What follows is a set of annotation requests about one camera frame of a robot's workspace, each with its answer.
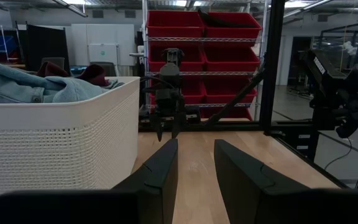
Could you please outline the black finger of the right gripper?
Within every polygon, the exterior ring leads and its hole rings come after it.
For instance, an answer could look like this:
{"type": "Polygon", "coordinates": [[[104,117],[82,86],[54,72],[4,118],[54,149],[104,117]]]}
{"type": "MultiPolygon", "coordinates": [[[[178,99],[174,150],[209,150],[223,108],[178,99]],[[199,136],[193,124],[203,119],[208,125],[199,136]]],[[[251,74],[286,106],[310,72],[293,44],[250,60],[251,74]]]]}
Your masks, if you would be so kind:
{"type": "Polygon", "coordinates": [[[161,118],[150,118],[150,125],[157,134],[159,141],[162,140],[163,126],[161,118]]]}
{"type": "Polygon", "coordinates": [[[175,139],[181,131],[182,122],[180,118],[175,118],[173,120],[172,126],[172,139],[175,139]]]}

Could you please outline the white cabinet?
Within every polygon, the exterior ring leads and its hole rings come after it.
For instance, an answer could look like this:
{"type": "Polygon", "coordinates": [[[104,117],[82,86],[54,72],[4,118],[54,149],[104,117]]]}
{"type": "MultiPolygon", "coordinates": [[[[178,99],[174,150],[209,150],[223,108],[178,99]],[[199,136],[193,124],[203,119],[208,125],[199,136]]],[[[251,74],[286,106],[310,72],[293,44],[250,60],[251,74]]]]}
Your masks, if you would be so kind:
{"type": "Polygon", "coordinates": [[[135,29],[132,24],[72,24],[73,65],[112,62],[134,66],[135,29]]]}

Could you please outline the white perforated plastic basket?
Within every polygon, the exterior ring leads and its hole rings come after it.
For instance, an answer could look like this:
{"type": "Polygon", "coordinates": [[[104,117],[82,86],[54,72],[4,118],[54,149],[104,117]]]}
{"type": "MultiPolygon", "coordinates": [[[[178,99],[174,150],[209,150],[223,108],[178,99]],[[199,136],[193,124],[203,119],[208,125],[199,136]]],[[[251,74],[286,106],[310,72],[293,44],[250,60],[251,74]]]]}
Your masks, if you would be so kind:
{"type": "Polygon", "coordinates": [[[0,104],[0,195],[110,189],[137,157],[139,79],[74,103],[0,104]]]}

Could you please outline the black partition panel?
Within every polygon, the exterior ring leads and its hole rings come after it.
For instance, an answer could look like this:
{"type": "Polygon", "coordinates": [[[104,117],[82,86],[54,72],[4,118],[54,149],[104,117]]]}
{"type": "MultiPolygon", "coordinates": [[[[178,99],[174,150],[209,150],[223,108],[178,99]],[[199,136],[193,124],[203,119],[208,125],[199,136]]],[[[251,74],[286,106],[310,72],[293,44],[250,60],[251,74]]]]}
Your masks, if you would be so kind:
{"type": "Polygon", "coordinates": [[[65,30],[27,25],[26,67],[37,71],[43,58],[64,58],[63,69],[70,71],[65,30]]]}

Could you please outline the maroon garment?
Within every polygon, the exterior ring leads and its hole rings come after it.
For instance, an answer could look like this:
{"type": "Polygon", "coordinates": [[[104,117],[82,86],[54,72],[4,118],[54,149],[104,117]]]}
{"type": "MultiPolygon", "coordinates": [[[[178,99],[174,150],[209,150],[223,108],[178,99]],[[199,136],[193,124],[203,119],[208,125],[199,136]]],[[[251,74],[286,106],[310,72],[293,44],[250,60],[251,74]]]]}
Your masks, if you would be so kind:
{"type": "MultiPolygon", "coordinates": [[[[44,62],[36,75],[39,77],[70,77],[64,69],[52,62],[44,62]]],[[[76,78],[101,87],[109,85],[104,68],[96,64],[87,66],[84,72],[76,78]]]]}

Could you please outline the grey office chair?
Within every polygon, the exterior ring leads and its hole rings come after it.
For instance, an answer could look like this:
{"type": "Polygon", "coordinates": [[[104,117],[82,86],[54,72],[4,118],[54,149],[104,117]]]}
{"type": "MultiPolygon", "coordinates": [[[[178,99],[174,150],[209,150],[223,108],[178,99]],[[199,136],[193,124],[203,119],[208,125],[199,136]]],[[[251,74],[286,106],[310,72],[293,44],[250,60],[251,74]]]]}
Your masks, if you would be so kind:
{"type": "Polygon", "coordinates": [[[116,66],[112,62],[91,62],[91,65],[99,65],[104,69],[104,73],[107,77],[116,77],[116,66]]]}
{"type": "Polygon", "coordinates": [[[64,57],[44,57],[41,60],[41,64],[44,64],[45,62],[50,62],[54,65],[57,65],[60,68],[64,68],[65,58],[64,57]]]}

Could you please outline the light blue denim garment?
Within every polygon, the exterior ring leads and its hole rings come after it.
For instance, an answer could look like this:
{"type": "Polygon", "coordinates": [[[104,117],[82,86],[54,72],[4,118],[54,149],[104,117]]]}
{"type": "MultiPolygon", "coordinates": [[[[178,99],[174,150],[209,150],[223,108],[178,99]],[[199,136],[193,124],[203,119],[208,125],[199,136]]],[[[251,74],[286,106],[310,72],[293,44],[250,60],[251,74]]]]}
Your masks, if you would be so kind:
{"type": "Polygon", "coordinates": [[[0,103],[71,103],[99,96],[123,85],[116,79],[94,85],[82,78],[39,77],[0,64],[0,103]]]}

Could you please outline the red storage bin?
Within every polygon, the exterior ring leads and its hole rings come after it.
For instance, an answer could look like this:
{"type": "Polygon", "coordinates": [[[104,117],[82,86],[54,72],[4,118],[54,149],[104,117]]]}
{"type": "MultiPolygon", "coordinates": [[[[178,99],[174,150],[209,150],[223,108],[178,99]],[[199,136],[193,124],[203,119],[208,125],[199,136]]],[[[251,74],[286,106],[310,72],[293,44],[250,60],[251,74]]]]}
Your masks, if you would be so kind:
{"type": "MultiPolygon", "coordinates": [[[[166,64],[166,57],[163,56],[163,51],[167,49],[166,46],[151,46],[149,50],[149,70],[151,72],[159,72],[166,64]]],[[[183,53],[184,57],[179,66],[181,72],[201,72],[204,66],[204,57],[201,50],[197,46],[192,47],[178,47],[183,53]]]]}
{"type": "Polygon", "coordinates": [[[206,103],[228,103],[246,85],[247,77],[207,77],[203,79],[206,103]]]}
{"type": "Polygon", "coordinates": [[[185,104],[198,105],[205,102],[205,89],[201,77],[184,76],[181,93],[184,96],[185,104]]]}
{"type": "Polygon", "coordinates": [[[200,18],[205,37],[256,39],[262,26],[245,12],[208,12],[200,18]]]}
{"type": "MultiPolygon", "coordinates": [[[[210,118],[212,115],[217,114],[222,110],[222,107],[214,108],[201,108],[200,113],[202,118],[210,118]]],[[[234,107],[229,112],[227,112],[223,118],[244,118],[252,121],[253,118],[246,107],[234,107]]]]}
{"type": "Polygon", "coordinates": [[[254,72],[260,59],[250,47],[204,47],[208,72],[254,72]]]}
{"type": "Polygon", "coordinates": [[[204,24],[195,11],[149,11],[146,24],[150,37],[202,37],[204,24]]]}

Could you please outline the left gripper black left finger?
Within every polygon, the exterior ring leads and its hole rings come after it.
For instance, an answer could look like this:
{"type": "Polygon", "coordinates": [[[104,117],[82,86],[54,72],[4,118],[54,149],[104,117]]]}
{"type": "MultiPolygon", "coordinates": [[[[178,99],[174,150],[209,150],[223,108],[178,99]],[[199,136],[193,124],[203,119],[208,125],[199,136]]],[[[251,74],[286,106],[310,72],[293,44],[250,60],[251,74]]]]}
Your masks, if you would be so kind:
{"type": "Polygon", "coordinates": [[[129,224],[172,224],[178,185],[178,140],[168,140],[140,168],[112,188],[124,202],[129,224]]]}

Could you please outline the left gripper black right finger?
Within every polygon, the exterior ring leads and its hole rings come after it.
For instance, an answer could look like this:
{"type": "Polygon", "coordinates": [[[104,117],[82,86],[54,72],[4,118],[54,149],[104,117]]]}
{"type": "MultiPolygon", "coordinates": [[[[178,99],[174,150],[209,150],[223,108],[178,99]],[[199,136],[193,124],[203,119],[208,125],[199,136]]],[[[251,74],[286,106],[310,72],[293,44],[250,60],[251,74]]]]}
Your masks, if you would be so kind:
{"type": "Polygon", "coordinates": [[[290,224],[292,198],[309,188],[223,139],[214,142],[216,176],[230,224],[290,224]]]}

